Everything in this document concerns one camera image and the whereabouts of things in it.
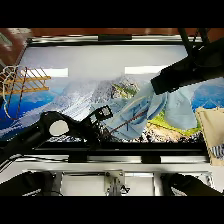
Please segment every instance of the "green grass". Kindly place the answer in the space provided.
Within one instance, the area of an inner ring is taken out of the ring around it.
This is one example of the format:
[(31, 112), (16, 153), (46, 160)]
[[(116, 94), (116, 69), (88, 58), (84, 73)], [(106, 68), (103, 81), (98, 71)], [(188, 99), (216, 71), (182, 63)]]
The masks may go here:
[(180, 134), (187, 136), (187, 137), (190, 137), (191, 135), (193, 135), (201, 130), (199, 122), (197, 124), (197, 128), (191, 128), (188, 130), (181, 130), (179, 128), (174, 128), (167, 123), (167, 121), (164, 119), (164, 117), (165, 117), (165, 113), (164, 113), (164, 111), (161, 111), (156, 117), (154, 117), (152, 120), (150, 120), (148, 122), (151, 124), (155, 124), (155, 125), (161, 126), (163, 128), (169, 129), (169, 130), (179, 132)]
[[(121, 97), (126, 98), (126, 99), (133, 97), (137, 93), (137, 90), (134, 90), (131, 88), (120, 87), (117, 84), (113, 84), (113, 86), (119, 91)], [(180, 134), (187, 136), (187, 137), (190, 137), (191, 135), (193, 135), (201, 130), (199, 122), (197, 123), (197, 128), (191, 128), (188, 130), (181, 130), (179, 128), (174, 128), (167, 123), (167, 121), (164, 119), (164, 117), (165, 117), (165, 112), (163, 110), (156, 117), (154, 117), (152, 120), (150, 120), (148, 122), (151, 124), (158, 125), (160, 127), (169, 129), (169, 130), (179, 132)]]

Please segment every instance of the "beige cloth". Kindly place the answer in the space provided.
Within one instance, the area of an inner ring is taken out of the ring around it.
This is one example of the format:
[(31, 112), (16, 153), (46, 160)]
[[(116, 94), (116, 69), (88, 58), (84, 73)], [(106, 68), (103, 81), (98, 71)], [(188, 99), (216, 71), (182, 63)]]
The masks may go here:
[(211, 165), (224, 166), (224, 160), (217, 159), (210, 151), (211, 147), (224, 144), (224, 108), (199, 107), (195, 114), (202, 127)]

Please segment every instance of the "beige fabric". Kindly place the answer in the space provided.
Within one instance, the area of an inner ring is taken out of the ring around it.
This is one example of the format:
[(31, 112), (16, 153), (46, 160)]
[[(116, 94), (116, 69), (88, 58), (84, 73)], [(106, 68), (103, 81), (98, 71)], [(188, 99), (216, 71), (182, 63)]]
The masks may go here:
[(195, 114), (202, 127), (211, 165), (224, 166), (224, 161), (217, 159), (209, 149), (224, 143), (224, 108), (204, 109), (199, 107)]

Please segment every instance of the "light blue fabric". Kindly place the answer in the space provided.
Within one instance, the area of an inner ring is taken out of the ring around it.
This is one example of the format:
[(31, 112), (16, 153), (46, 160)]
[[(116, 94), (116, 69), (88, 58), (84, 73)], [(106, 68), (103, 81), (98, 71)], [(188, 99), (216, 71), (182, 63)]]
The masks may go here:
[(185, 87), (173, 93), (156, 95), (150, 82), (131, 99), (117, 98), (106, 103), (92, 104), (91, 111), (105, 105), (111, 108), (113, 117), (102, 122), (109, 131), (146, 111), (112, 134), (119, 139), (130, 140), (140, 137), (147, 120), (153, 119), (162, 109), (165, 109), (165, 119), (173, 127), (183, 130), (196, 128), (197, 120), (191, 108), (190, 98), (191, 94)]

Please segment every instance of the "white circular joint cover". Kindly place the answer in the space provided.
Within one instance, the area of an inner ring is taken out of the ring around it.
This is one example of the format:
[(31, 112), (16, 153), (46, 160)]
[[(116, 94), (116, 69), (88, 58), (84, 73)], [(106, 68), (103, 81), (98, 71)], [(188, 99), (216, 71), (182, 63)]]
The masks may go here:
[(60, 136), (69, 131), (68, 125), (63, 120), (55, 121), (49, 129), (49, 132), (52, 136)]

